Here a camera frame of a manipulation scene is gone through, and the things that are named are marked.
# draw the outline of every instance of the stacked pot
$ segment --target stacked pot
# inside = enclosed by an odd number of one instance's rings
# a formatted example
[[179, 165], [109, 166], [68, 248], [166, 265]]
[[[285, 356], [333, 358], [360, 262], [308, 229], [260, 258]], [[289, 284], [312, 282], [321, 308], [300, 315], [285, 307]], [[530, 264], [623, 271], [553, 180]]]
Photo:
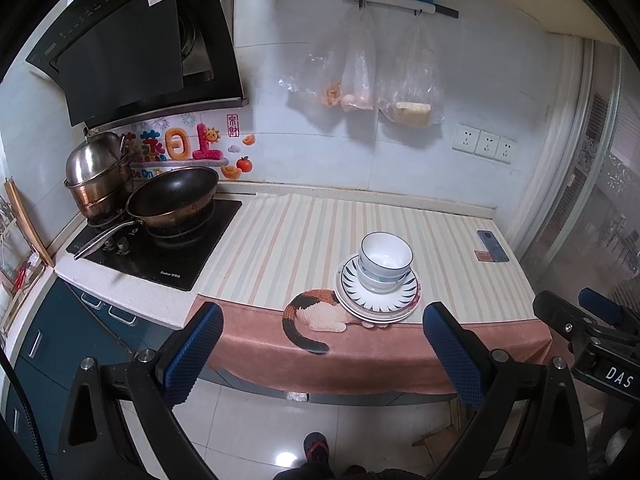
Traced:
[[133, 192], [131, 159], [124, 137], [113, 132], [89, 136], [66, 160], [65, 187], [73, 195], [80, 212], [91, 221], [100, 221], [124, 209]]

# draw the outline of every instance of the cat tail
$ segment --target cat tail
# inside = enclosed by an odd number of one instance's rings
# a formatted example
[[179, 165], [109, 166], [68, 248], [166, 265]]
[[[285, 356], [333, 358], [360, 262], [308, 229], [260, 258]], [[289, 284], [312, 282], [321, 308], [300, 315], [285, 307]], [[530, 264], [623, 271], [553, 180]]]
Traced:
[[304, 337], [296, 328], [296, 307], [288, 304], [282, 313], [282, 329], [289, 340], [297, 347], [311, 352], [312, 354], [322, 355], [329, 351], [329, 347], [320, 341], [314, 341], [308, 337]]

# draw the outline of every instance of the black glass cooktop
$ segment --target black glass cooktop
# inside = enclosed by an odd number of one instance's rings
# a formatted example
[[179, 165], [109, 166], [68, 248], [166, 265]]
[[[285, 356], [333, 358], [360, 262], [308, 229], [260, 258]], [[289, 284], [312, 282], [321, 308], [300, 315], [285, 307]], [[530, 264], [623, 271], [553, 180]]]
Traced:
[[[85, 258], [143, 280], [179, 290], [191, 290], [209, 255], [242, 205], [237, 200], [214, 202], [215, 210], [211, 220], [204, 226], [202, 237], [188, 247], [159, 246], [144, 226], [137, 225], [124, 227], [113, 236], [118, 243], [121, 243], [122, 237], [127, 239], [128, 252], [123, 253], [112, 244], [112, 249], [101, 248]], [[68, 245], [67, 252], [76, 254], [99, 232], [96, 228], [86, 226]]]

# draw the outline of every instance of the blue phone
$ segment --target blue phone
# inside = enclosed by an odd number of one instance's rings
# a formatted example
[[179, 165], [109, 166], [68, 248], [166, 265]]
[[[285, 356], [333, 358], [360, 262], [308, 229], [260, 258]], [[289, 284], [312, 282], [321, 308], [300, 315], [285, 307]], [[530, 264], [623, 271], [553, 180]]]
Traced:
[[491, 231], [478, 231], [478, 236], [482, 240], [482, 243], [486, 247], [486, 250], [489, 251], [491, 257], [494, 259], [494, 262], [508, 262], [509, 257], [507, 253], [504, 252], [504, 249], [500, 245], [500, 242], [496, 240], [494, 234]]

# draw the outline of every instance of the stacked plates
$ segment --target stacked plates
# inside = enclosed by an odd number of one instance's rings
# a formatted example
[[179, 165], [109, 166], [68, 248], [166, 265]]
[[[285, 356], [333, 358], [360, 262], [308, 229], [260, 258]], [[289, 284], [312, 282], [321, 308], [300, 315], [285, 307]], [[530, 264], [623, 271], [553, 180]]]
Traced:
[[357, 259], [357, 254], [349, 256], [335, 276], [335, 293], [348, 312], [364, 321], [388, 324], [404, 319], [415, 310], [420, 301], [420, 283], [412, 270], [396, 290], [377, 294], [359, 282]]

